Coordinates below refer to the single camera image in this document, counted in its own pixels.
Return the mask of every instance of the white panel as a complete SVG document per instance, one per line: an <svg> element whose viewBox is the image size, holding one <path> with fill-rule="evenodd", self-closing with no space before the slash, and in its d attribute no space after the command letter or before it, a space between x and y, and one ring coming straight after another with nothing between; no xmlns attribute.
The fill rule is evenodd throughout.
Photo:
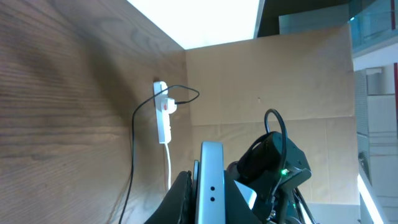
<svg viewBox="0 0 398 224"><path fill-rule="evenodd" d="M370 133L370 143L398 143L397 133L395 131L383 131L380 133Z"/></svg>
<svg viewBox="0 0 398 224"><path fill-rule="evenodd" d="M371 156L370 168L374 193L398 197L398 156Z"/></svg>
<svg viewBox="0 0 398 224"><path fill-rule="evenodd" d="M359 218L359 205L308 203L308 207L317 223L357 223Z"/></svg>
<svg viewBox="0 0 398 224"><path fill-rule="evenodd" d="M398 62L398 44L391 44L353 58L354 71Z"/></svg>
<svg viewBox="0 0 398 224"><path fill-rule="evenodd" d="M397 131L394 95L368 96L369 132Z"/></svg>
<svg viewBox="0 0 398 224"><path fill-rule="evenodd" d="M388 220L398 220L398 208L384 207L383 210Z"/></svg>
<svg viewBox="0 0 398 224"><path fill-rule="evenodd" d="M128 0L184 49L254 37L259 0Z"/></svg>
<svg viewBox="0 0 398 224"><path fill-rule="evenodd" d="M382 207L398 208L398 197L378 197L377 199Z"/></svg>
<svg viewBox="0 0 398 224"><path fill-rule="evenodd" d="M395 83L394 83L394 67L386 66L387 70L383 69L379 73L367 75L368 79L368 95L388 95L394 94Z"/></svg>
<svg viewBox="0 0 398 224"><path fill-rule="evenodd" d="M398 155L398 148L397 146L371 146L370 155L371 156Z"/></svg>

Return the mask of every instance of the wood grain panel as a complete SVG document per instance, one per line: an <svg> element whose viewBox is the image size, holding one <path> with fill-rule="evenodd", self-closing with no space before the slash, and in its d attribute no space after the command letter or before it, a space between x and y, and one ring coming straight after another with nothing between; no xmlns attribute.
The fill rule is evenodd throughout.
<svg viewBox="0 0 398 224"><path fill-rule="evenodd" d="M1 1L0 223L116 222L131 115L154 80L187 84L185 52L127 1ZM165 194L154 112L150 103L136 120L126 223L142 223ZM188 107L176 121L181 170L191 161Z"/></svg>

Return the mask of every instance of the black device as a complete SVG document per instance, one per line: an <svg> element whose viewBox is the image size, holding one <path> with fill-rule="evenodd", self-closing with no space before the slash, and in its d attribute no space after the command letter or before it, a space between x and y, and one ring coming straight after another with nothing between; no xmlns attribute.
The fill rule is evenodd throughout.
<svg viewBox="0 0 398 224"><path fill-rule="evenodd" d="M269 131L267 117L271 113L277 117L282 133ZM305 223L305 212L311 223L316 224L297 188L312 174L304 152L287 137L283 119L276 110L267 111L264 125L267 133L255 140L239 161L223 171L225 206L224 214L220 215L225 216L225 223L298 224ZM195 161L194 174L190 171L179 173L146 223L198 223L198 215L203 214L198 214L196 208L200 186L195 173L200 172L201 163L203 169L203 161ZM235 181L257 193L252 209Z"/></svg>

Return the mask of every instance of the white power strip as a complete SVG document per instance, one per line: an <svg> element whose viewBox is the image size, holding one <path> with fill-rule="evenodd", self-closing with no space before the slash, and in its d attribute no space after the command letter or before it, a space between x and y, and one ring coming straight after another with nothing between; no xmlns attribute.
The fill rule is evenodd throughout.
<svg viewBox="0 0 398 224"><path fill-rule="evenodd" d="M167 88L166 82L155 82L154 93L165 90ZM168 90L155 97L157 133L159 135L159 143L167 144L172 140L172 133L170 127L170 115L177 109L175 100L168 97Z"/></svg>

